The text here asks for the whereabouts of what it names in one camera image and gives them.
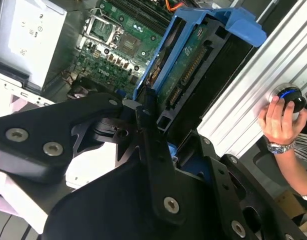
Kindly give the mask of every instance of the blue illuminated knob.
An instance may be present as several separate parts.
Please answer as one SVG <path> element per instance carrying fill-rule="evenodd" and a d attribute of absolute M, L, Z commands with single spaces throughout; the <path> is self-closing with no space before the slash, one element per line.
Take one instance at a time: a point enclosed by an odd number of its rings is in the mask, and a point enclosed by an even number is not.
<path fill-rule="evenodd" d="M 306 99 L 303 97 L 302 91 L 297 87 L 289 83 L 278 86 L 271 94 L 271 97 L 277 95 L 279 98 L 284 98 L 284 107 L 290 102 L 294 102 L 294 113 L 300 112 L 305 105 Z"/>

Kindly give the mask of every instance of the black knob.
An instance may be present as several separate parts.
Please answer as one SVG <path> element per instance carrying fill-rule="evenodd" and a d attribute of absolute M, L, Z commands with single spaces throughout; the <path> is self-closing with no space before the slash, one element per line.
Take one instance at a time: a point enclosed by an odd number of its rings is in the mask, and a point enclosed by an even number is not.
<path fill-rule="evenodd" d="M 306 105 L 306 99 L 301 90 L 296 86 L 289 86 L 278 92 L 279 98 L 284 98 L 284 109 L 290 101 L 294 102 L 294 113 L 300 112 Z"/>

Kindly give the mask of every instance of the hand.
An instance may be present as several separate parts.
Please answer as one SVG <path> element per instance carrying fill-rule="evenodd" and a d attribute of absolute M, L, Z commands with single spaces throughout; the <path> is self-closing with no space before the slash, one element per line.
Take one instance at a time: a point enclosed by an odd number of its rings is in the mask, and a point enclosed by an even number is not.
<path fill-rule="evenodd" d="M 305 127 L 307 109 L 302 109 L 299 112 L 298 119 L 293 122 L 295 103 L 290 101 L 285 110 L 284 105 L 285 100 L 283 98 L 279 99 L 278 96 L 274 96 L 269 106 L 261 110 L 258 121 L 263 134 L 268 138 L 269 142 L 289 145 Z"/>

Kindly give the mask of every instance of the wristwatch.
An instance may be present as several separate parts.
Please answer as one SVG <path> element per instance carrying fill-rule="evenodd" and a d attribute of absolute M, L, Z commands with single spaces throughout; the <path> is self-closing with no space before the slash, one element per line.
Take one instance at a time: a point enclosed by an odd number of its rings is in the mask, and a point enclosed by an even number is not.
<path fill-rule="evenodd" d="M 273 154 L 283 154 L 289 151 L 290 149 L 293 149 L 295 145 L 296 145 L 295 141 L 293 141 L 291 144 L 288 144 L 288 145 L 281 145 L 281 144 L 274 143 L 274 142 L 267 142 L 267 148 L 269 152 Z"/>

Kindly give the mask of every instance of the finger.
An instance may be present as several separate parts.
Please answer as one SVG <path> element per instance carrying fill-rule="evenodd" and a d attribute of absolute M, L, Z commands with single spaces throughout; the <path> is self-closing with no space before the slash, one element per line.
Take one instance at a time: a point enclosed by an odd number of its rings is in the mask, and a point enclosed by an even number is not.
<path fill-rule="evenodd" d="M 282 131 L 285 133 L 293 133 L 293 113 L 294 113 L 295 103 L 290 101 L 284 110 L 282 118 Z"/>
<path fill-rule="evenodd" d="M 279 97 L 278 96 L 274 96 L 271 100 L 271 103 L 269 104 L 268 106 L 268 110 L 267 110 L 267 115 L 266 115 L 266 118 L 265 118 L 265 122 L 266 122 L 266 127 L 269 131 L 271 131 L 272 129 L 272 117 L 273 117 L 273 114 L 274 114 L 274 110 L 275 110 L 275 107 L 276 107 L 276 104 L 279 100 Z"/>
<path fill-rule="evenodd" d="M 281 133 L 282 131 L 282 116 L 284 106 L 285 100 L 283 98 L 280 98 L 274 107 L 273 114 L 271 117 L 271 127 L 273 132 L 276 131 L 276 133 Z"/>
<path fill-rule="evenodd" d="M 262 130 L 266 128 L 266 115 L 268 111 L 268 106 L 261 109 L 259 115 L 258 115 L 258 123 Z"/>
<path fill-rule="evenodd" d="M 299 112 L 299 116 L 296 122 L 294 123 L 294 130 L 297 135 L 304 129 L 304 127 L 306 126 L 306 122 L 307 122 L 307 109 L 303 108 Z"/>

